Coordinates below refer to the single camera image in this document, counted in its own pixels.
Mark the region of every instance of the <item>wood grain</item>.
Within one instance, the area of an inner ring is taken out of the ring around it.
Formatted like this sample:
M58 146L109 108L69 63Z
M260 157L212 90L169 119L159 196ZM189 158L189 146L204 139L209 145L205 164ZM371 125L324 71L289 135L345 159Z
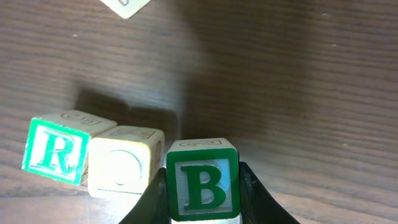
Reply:
M302 223L398 222L398 2L0 2L6 223L116 223L130 204L21 171L31 117L76 108L224 137Z

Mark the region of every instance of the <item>green letter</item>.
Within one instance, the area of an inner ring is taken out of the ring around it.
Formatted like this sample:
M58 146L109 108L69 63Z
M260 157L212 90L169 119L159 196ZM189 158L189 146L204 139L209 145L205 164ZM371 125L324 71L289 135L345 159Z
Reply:
M187 210L211 209L219 207L225 201L225 192L216 186L221 180L221 171L213 166L184 166L181 170L187 173L189 205L185 206ZM200 182L200 173L206 172L210 175L210 180L202 184ZM214 194L214 199L210 203L202 204L201 190L209 189Z
M53 131L46 130L44 131L44 133L48 134L49 138L47 139L43 161L38 163L37 166L54 171L55 167L51 165L51 161L54 153L57 153L62 174L68 175L70 172L73 171L74 168L67 166L67 159L68 159L67 155L71 153L73 150L73 145L74 145L73 140L68 136ZM55 152L55 141L57 140L57 138L62 138L65 143L65 146L60 151Z

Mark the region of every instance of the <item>green border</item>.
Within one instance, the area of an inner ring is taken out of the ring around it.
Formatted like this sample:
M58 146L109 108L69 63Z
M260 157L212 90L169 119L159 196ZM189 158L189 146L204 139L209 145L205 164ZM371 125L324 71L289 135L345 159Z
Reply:
M42 173L35 169L29 168L30 158L32 157L32 150L33 150L34 140L36 137L36 130L37 130L38 126L45 126L45 127L55 129L57 131L61 131L63 133L69 134L69 135L81 137L80 158L79 158L78 165L76 167L76 176L75 176L74 181L70 181L70 180L64 179L62 177L57 177L52 174ZM83 131L68 128L68 127L62 126L60 124L52 123L50 121L41 120L39 118L32 118L28 136L27 136L24 158L22 160L22 170L25 170L27 172L31 172L34 174L38 174L38 175L41 175L44 177L49 177L54 180L62 181L64 183L80 185L81 176L83 175L84 164L85 164L86 157L87 157L87 144L88 144L89 140L90 140L90 135L87 133L84 133Z
M175 177L175 163L183 161L199 161L210 159L228 159L231 177L232 212L179 215L177 200L177 181ZM239 191L239 161L238 152L233 148L202 149L193 151L169 152L166 158L167 188L169 191L170 216L175 221L199 221L235 218L240 213L241 196Z

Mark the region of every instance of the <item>green block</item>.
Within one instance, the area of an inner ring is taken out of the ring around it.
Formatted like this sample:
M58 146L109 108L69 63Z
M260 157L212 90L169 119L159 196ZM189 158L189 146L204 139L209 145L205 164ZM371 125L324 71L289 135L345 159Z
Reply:
M234 218L240 213L238 152L226 139L176 141L166 158L175 221Z
M81 111L33 118L22 170L73 185L86 179L87 144L116 122Z

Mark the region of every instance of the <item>toy block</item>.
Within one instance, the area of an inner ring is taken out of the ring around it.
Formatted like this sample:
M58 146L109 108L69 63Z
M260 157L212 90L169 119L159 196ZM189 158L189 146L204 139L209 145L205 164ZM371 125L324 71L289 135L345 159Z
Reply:
M166 157L170 216L217 220L240 213L239 159L224 138L176 141Z
M144 7L150 0L100 0L112 11L121 16L123 19L128 19L134 15L138 10Z
M164 133L152 128L117 126L95 137L88 148L91 196L142 194L162 167Z
M87 144L116 125L77 110L32 118L22 170L80 185L87 179Z

